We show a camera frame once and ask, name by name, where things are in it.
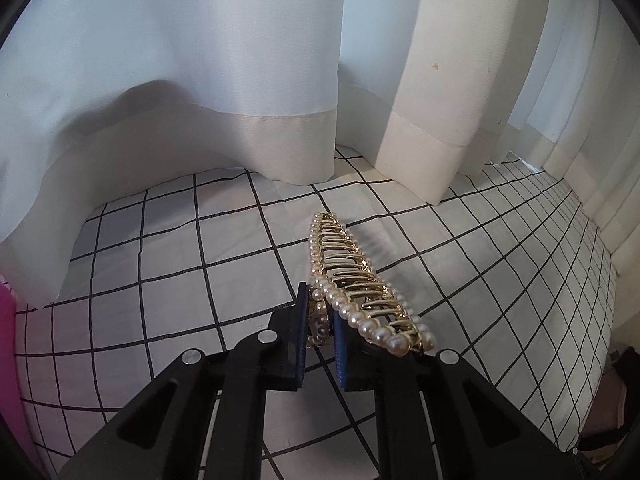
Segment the gold pearl hair claw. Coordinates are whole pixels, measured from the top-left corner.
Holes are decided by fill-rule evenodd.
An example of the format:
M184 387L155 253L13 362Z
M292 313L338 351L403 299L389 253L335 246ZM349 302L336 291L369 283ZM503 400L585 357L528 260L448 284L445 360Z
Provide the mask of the gold pearl hair claw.
M435 350L430 328L375 272L354 234L335 214L314 214L308 254L308 344L320 347L336 339L338 324L344 322L366 344L398 358Z

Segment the white sheer curtain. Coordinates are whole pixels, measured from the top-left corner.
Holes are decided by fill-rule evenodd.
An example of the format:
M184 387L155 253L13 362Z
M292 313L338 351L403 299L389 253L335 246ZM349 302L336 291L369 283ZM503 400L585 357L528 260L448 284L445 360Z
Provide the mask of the white sheer curtain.
M58 298L99 204L237 164L328 180L336 144L436 204L514 151L567 180L639 291L632 0L11 0L1 272Z

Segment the black white grid cloth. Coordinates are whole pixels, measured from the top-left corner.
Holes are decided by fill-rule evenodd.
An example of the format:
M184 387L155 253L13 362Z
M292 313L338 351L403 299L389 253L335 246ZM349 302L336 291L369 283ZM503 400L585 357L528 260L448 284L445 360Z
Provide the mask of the black white grid cloth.
M308 275L307 234L337 214L384 280L559 448L604 367L616 271L565 181L515 156L428 206L350 148L307 186L233 167L144 184L82 216L50 306L18 309L15 359L38 464L65 463L181 352L266 327Z

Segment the pink plastic basin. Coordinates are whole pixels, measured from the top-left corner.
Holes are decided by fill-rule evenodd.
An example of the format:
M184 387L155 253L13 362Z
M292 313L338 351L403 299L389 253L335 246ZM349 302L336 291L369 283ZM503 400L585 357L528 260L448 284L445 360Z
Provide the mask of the pink plastic basin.
M40 478L47 478L32 442L18 380L15 359L16 299L4 278L1 279L1 419L12 439Z

